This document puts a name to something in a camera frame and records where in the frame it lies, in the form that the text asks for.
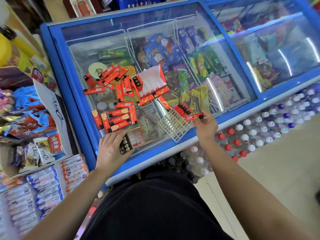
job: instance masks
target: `person's right hand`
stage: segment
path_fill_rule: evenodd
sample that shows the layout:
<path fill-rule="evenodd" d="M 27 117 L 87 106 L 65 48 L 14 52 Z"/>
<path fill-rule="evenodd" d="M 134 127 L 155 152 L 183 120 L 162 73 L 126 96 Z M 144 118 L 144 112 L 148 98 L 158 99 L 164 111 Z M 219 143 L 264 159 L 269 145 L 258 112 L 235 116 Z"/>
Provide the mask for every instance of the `person's right hand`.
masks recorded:
<path fill-rule="evenodd" d="M 218 130 L 218 122 L 215 118 L 206 111 L 202 111 L 206 119 L 199 119 L 195 116 L 193 125 L 197 128 L 197 136 L 199 139 L 200 146 L 205 148 L 206 145 L 210 145 L 214 141 L 214 134 Z"/>

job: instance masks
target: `red bottle cap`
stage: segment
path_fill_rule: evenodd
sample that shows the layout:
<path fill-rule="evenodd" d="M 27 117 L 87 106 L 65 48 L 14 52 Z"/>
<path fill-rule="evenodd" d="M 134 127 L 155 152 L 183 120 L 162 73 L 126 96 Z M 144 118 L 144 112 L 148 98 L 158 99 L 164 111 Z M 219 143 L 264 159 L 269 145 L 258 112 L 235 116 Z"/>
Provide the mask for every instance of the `red bottle cap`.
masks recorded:
<path fill-rule="evenodd" d="M 236 146 L 241 146 L 241 141 L 236 139 L 233 141 L 233 144 L 236 145 Z"/>
<path fill-rule="evenodd" d="M 235 133 L 235 130 L 231 128 L 228 129 L 226 132 L 228 133 L 228 135 L 233 135 Z"/>
<path fill-rule="evenodd" d="M 231 150 L 232 150 L 232 145 L 226 144 L 226 145 L 224 146 L 224 149 L 225 149 L 226 151 L 231 151 Z"/>
<path fill-rule="evenodd" d="M 239 158 L 237 156 L 232 156 L 231 157 L 236 163 L 239 161 Z"/>
<path fill-rule="evenodd" d="M 248 153 L 246 151 L 240 151 L 239 154 L 241 157 L 246 157 L 248 155 Z"/>
<path fill-rule="evenodd" d="M 219 133 L 219 134 L 218 134 L 218 138 L 219 138 L 220 140 L 224 140 L 224 139 L 226 138 L 226 135 L 223 134 L 223 133 Z"/>

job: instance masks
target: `purple bottle cap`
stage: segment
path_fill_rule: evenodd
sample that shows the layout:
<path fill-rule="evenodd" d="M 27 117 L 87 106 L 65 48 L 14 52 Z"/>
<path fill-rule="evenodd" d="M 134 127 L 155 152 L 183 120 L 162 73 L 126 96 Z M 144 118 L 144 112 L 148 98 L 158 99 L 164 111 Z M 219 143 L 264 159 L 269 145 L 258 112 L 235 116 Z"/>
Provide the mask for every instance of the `purple bottle cap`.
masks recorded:
<path fill-rule="evenodd" d="M 278 104 L 278 109 L 284 109 L 285 108 L 285 106 L 283 105 L 283 104 Z"/>
<path fill-rule="evenodd" d="M 294 124 L 294 123 L 288 123 L 288 127 L 290 128 L 290 129 L 292 129 L 292 128 L 294 128 L 296 125 Z"/>
<path fill-rule="evenodd" d="M 284 117 L 285 119 L 286 119 L 286 118 L 290 118 L 290 114 L 289 114 L 289 113 L 284 113 L 284 114 L 282 115 L 282 117 Z"/>

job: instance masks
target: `forearm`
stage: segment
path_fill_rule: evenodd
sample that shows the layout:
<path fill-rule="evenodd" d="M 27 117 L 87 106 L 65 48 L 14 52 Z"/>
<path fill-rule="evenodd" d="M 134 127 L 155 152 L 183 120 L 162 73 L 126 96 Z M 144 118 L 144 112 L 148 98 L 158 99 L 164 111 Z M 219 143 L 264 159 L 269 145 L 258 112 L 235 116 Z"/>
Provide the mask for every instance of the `forearm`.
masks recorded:
<path fill-rule="evenodd" d="M 72 240 L 110 173 L 93 170 L 23 240 Z"/>
<path fill-rule="evenodd" d="M 204 146 L 228 203 L 250 239 L 314 239 L 258 181 L 214 141 Z"/>

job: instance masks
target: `blue ice cream package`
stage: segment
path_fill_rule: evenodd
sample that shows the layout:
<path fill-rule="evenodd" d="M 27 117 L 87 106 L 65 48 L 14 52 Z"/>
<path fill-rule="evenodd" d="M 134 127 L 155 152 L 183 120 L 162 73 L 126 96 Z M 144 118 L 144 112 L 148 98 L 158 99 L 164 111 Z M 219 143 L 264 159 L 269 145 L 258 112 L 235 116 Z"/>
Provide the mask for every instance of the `blue ice cream package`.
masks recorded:
<path fill-rule="evenodd" d="M 180 48 L 172 41 L 171 37 L 167 37 L 162 33 L 158 33 L 149 39 L 151 44 L 159 47 L 165 55 L 166 62 L 174 64 L 182 59 Z"/>
<path fill-rule="evenodd" d="M 196 50 L 190 36 L 184 28 L 178 29 L 179 41 L 186 53 L 190 54 Z"/>
<path fill-rule="evenodd" d="M 196 30 L 192 25 L 186 28 L 188 35 L 195 46 L 195 49 L 198 51 L 204 44 L 204 40 L 199 35 L 198 30 Z"/>
<path fill-rule="evenodd" d="M 162 68 L 162 71 L 166 72 L 168 71 L 168 66 L 166 65 L 166 60 L 164 58 L 164 53 L 160 48 L 155 46 L 154 44 L 146 45 L 144 47 L 144 50 L 146 52 L 146 55 L 148 57 L 149 63 L 151 66 L 157 66 L 160 65 Z"/>

